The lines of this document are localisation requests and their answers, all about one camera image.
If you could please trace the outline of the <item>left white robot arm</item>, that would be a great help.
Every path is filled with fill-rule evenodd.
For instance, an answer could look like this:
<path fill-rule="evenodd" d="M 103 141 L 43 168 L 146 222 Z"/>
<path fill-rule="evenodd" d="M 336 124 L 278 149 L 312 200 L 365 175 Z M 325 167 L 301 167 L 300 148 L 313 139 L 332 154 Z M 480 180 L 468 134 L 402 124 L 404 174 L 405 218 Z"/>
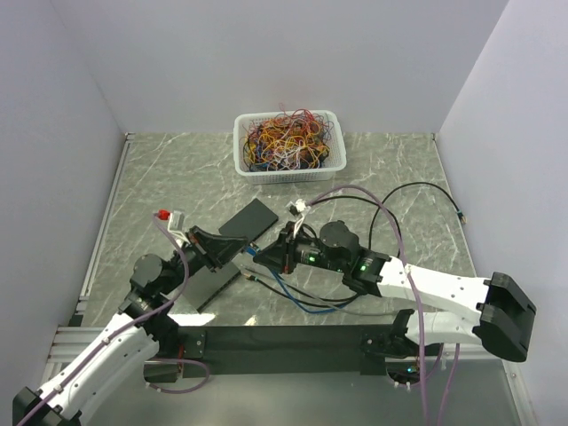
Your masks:
<path fill-rule="evenodd" d="M 164 260 L 140 257 L 130 292 L 93 341 L 58 375 L 37 390 L 23 388 L 12 401 L 15 425 L 85 425 L 136 369 L 179 346 L 178 324 L 169 316 L 190 278 L 202 268 L 214 272 L 246 250 L 249 240 L 194 226 L 175 254 Z"/>

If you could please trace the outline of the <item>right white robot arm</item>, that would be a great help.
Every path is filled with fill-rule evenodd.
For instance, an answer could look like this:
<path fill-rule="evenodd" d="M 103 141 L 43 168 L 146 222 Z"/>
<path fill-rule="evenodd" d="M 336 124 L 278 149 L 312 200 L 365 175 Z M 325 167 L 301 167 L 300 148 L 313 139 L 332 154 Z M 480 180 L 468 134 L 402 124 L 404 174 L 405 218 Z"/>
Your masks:
<path fill-rule="evenodd" d="M 390 332 L 393 349 L 409 354 L 420 345 L 480 345 L 507 361 L 526 361 L 537 308 L 509 275 L 471 278 L 405 264 L 364 248 L 342 221 L 325 224 L 314 238 L 292 222 L 253 258 L 277 274 L 299 264 L 339 272 L 343 284 L 361 295 L 406 299 L 415 311 L 398 316 Z"/>

